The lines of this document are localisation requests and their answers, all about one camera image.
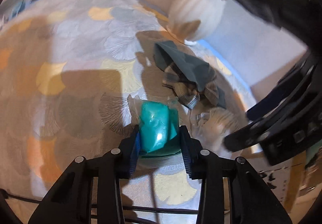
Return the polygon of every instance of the gray cloth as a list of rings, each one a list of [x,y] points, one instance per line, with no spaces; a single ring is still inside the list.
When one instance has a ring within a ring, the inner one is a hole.
[[[225,108],[224,93],[218,89],[209,63],[180,52],[172,41],[156,43],[154,59],[165,72],[163,86],[173,89],[180,103],[193,109],[205,96],[212,105]]]

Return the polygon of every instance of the plaid fabric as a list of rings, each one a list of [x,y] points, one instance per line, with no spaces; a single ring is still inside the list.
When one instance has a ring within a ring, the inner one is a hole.
[[[212,105],[217,106],[219,99],[218,88],[215,84],[216,75],[206,84],[202,92],[197,91],[195,83],[188,81],[186,76],[181,72],[177,65],[173,62],[165,68],[165,75],[162,85],[174,90],[178,96],[180,103],[193,109],[201,96],[205,96]]]

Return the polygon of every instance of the cord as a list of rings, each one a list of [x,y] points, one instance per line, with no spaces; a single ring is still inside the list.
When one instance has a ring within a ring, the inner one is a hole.
[[[91,215],[91,219],[97,219],[97,215]],[[124,218],[124,221],[129,223],[137,223],[137,224],[158,224],[152,220],[146,220],[141,218],[136,218],[136,219]]]
[[[0,192],[4,196],[5,199],[13,198],[18,199],[25,202],[39,204],[41,200],[38,199],[30,199],[25,197],[16,196],[13,194],[9,194],[6,190],[0,189]],[[92,208],[97,208],[97,204],[92,204]],[[138,211],[138,212],[152,212],[152,213],[168,213],[168,214],[198,214],[198,210],[188,210],[188,209],[161,209],[161,208],[150,208],[150,207],[139,207],[139,206],[124,206],[124,211]]]

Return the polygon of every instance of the wall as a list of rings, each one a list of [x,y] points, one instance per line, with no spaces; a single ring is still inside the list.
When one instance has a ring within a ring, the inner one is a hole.
[[[173,0],[145,0],[168,13]],[[218,51],[263,99],[306,51],[286,30],[266,24],[234,0],[227,0],[221,23],[206,41]]]

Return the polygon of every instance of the black device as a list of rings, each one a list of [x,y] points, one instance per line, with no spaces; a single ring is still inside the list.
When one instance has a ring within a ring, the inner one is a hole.
[[[227,136],[226,147],[237,151],[259,143],[271,165],[287,160],[321,139],[321,3],[322,0],[237,0],[254,15],[278,27],[285,27],[303,40],[308,53],[279,81],[272,92],[247,112],[253,123]],[[139,151],[138,127],[120,146],[100,158],[77,157],[39,202],[30,218],[38,223],[99,224],[153,223],[123,217],[123,210],[198,214],[197,224],[223,223],[223,181],[228,177],[231,224],[291,223],[287,213],[269,187],[242,157],[219,158],[202,149],[187,129],[180,128],[181,150],[186,172],[202,180],[199,210],[147,209],[123,206],[119,179],[128,179],[135,170]],[[98,203],[91,204],[92,180],[99,178]],[[0,192],[0,221],[21,224]],[[301,221],[321,219],[322,193]],[[91,215],[96,207],[98,214]]]

